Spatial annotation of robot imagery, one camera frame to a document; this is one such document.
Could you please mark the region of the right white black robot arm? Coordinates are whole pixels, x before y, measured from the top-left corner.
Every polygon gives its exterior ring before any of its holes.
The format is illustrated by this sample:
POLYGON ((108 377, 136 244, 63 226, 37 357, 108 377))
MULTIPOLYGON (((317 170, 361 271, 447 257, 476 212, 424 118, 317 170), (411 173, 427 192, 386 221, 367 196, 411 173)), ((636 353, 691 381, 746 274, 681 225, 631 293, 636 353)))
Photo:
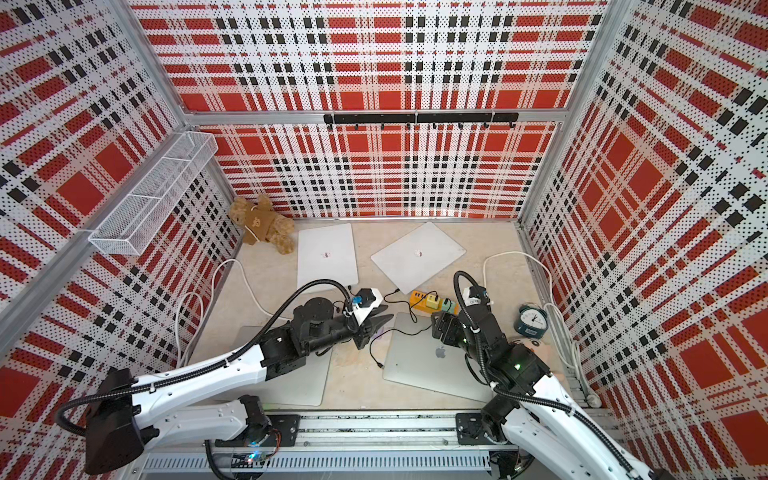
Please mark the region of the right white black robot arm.
POLYGON ((477 363, 490 388, 481 426, 491 440, 521 448, 561 479, 671 478, 610 437, 531 348, 506 338, 484 287, 470 286, 457 313, 434 313, 431 323, 433 337, 477 363))

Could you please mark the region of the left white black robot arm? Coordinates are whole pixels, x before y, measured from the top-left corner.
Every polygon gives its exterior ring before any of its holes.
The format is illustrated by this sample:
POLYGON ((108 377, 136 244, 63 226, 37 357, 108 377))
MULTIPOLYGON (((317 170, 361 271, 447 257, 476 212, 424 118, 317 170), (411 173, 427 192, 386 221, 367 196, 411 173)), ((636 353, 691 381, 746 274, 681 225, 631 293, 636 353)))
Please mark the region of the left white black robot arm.
POLYGON ((66 402, 54 414, 61 429, 84 438, 89 475, 118 470, 145 451, 201 441, 283 443, 284 435, 260 398, 243 394, 211 405, 220 394, 275 380, 305 366, 308 357, 351 341, 363 349, 392 320, 377 289, 343 293, 341 307, 316 297, 278 325, 272 316, 244 345, 173 371, 135 377, 127 369, 107 375, 99 389, 66 402))

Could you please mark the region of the silver apple laptop front right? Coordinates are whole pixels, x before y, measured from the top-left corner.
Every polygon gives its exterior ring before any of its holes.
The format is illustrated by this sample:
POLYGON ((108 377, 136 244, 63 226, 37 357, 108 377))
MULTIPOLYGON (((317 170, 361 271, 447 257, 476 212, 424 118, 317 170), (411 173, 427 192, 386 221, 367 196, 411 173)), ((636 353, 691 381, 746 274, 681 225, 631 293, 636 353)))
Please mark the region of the silver apple laptop front right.
POLYGON ((491 399, 491 389, 478 383, 468 370, 464 351, 434 339, 427 318, 413 323, 407 313, 398 313, 394 329, 384 362, 384 380, 468 400, 491 399))

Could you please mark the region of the yellow charger adapter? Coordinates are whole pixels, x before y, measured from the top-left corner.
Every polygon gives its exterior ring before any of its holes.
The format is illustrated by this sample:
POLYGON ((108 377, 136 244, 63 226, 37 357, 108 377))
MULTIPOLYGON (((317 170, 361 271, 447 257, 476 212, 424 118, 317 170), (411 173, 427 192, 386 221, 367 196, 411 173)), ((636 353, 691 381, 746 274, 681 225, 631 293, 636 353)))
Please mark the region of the yellow charger adapter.
POLYGON ((439 309, 440 308, 439 296, 436 293, 427 294, 424 299, 424 305, 430 309, 435 309, 435 310, 439 309))

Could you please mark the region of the white laptop back right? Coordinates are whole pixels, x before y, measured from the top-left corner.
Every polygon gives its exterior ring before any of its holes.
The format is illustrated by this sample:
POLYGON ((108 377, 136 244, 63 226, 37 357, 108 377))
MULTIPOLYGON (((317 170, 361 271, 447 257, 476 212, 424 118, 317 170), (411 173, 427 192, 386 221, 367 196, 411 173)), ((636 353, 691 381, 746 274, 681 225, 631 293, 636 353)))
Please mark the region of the white laptop back right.
POLYGON ((422 286, 466 253, 453 238, 427 222, 371 256, 402 292, 422 286))

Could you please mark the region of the white laptop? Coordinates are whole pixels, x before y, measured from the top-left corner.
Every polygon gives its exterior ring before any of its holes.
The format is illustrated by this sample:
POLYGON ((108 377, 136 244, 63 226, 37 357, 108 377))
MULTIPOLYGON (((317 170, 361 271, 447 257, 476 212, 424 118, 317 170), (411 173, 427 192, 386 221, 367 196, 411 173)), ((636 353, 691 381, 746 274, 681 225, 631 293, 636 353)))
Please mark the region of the white laptop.
POLYGON ((427 222, 371 256, 402 292, 422 286, 466 253, 453 238, 427 222))
POLYGON ((335 280, 344 287, 358 284, 356 248, 350 224, 298 233, 297 286, 318 279, 335 280))

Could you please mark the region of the white laptop back left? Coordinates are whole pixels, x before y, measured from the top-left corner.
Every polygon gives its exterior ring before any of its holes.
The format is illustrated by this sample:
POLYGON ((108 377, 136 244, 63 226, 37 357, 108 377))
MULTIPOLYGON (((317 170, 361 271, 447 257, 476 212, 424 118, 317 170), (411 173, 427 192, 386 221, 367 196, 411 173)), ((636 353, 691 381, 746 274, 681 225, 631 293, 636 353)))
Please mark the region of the white laptop back left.
POLYGON ((344 287, 358 284, 356 248, 350 224, 298 233, 297 286, 318 279, 335 280, 344 287))

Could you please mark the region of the silver laptop front left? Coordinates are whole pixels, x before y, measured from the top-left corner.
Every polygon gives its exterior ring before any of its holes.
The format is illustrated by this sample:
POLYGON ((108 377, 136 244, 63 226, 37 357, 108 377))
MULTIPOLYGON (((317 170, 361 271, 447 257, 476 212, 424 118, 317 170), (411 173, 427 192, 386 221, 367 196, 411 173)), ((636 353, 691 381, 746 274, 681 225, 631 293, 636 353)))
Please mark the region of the silver laptop front left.
POLYGON ((216 397, 219 401, 237 400, 243 395, 258 396, 263 405, 320 406, 330 367, 331 354, 312 353, 306 364, 276 379, 239 387, 216 397))

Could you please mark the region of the orange power strip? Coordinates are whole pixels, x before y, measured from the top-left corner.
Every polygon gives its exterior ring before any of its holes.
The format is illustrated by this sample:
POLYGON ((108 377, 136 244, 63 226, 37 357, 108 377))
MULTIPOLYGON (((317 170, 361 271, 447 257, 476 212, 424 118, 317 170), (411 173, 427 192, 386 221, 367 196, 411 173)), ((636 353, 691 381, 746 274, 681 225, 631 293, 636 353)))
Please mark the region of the orange power strip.
POLYGON ((422 312, 427 316, 436 312, 447 312, 452 315, 458 314, 458 305, 452 299, 440 296, 436 292, 412 291, 409 303, 413 310, 422 312))

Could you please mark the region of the teal alarm clock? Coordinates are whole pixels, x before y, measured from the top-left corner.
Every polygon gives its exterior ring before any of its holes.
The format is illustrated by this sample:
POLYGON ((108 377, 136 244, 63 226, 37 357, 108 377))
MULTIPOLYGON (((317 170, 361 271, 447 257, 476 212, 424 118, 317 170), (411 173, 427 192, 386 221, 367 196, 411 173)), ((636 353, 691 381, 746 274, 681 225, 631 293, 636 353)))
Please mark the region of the teal alarm clock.
POLYGON ((549 329, 547 313, 535 305, 521 305, 513 323, 514 330, 527 338, 541 339, 549 329))

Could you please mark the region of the brown teddy bear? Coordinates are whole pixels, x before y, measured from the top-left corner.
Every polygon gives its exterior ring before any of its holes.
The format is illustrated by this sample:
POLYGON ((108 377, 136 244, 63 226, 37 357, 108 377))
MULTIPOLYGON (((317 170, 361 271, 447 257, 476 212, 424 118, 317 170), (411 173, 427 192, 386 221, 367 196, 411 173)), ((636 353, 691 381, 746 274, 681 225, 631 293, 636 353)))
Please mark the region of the brown teddy bear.
POLYGON ((268 196, 260 195, 256 202, 235 197, 228 217, 245 230, 244 242, 247 245, 265 242, 272 244, 281 255, 294 252, 292 235, 295 233, 295 222, 276 212, 268 196))

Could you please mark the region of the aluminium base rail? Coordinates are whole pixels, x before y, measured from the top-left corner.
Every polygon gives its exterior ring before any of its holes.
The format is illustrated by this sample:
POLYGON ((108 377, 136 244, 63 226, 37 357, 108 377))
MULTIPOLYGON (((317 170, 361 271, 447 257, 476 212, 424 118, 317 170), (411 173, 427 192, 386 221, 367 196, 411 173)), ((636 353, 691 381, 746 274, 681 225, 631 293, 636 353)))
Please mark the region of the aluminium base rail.
POLYGON ((273 433, 259 439, 161 446, 132 466, 135 477, 210 473, 230 478, 336 472, 478 472, 515 478, 533 452, 492 440, 472 410, 272 411, 273 433))

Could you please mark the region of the black hook rail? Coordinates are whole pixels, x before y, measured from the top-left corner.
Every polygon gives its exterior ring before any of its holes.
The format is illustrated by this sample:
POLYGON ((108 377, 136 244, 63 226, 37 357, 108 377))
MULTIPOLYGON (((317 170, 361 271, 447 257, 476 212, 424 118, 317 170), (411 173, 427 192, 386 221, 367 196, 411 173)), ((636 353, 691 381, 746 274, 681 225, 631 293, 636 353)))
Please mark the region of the black hook rail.
POLYGON ((459 113, 387 113, 387 114, 325 114, 323 121, 326 125, 352 125, 359 127, 364 124, 481 124, 491 123, 513 124, 520 118, 518 112, 469 112, 459 113))

